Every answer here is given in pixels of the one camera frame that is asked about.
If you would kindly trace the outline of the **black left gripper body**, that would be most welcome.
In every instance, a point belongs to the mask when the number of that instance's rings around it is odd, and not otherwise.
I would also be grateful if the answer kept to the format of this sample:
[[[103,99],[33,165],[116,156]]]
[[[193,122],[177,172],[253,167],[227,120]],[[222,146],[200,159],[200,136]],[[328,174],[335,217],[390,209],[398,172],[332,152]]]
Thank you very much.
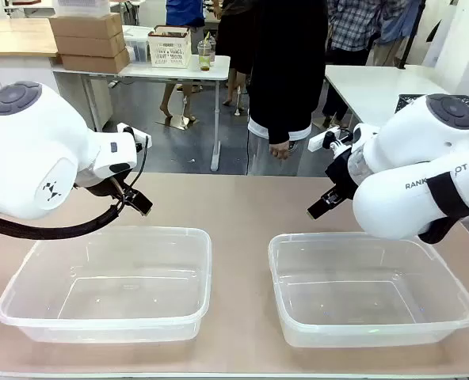
[[[105,179],[97,177],[79,177],[75,180],[74,186],[76,188],[85,188],[94,196],[111,196],[113,199],[119,199],[123,192],[122,182],[123,177],[120,175],[111,176]]]

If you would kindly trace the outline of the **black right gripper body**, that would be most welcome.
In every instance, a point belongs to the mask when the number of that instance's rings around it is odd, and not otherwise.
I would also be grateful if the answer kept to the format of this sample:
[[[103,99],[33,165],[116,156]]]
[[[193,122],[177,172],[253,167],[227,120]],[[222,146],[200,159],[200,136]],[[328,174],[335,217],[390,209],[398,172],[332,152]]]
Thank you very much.
[[[348,170],[350,155],[351,149],[348,148],[339,154],[326,169],[326,175],[334,183],[334,191],[337,194],[354,194],[357,190],[357,184],[350,176]]]

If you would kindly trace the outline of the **person's left hand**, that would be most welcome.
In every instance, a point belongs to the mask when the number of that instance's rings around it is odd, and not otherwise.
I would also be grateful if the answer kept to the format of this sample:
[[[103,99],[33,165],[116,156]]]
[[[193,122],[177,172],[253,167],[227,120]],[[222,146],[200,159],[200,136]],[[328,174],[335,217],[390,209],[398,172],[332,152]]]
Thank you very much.
[[[290,155],[290,145],[291,143],[289,141],[277,144],[270,144],[269,153],[279,160],[287,160]]]

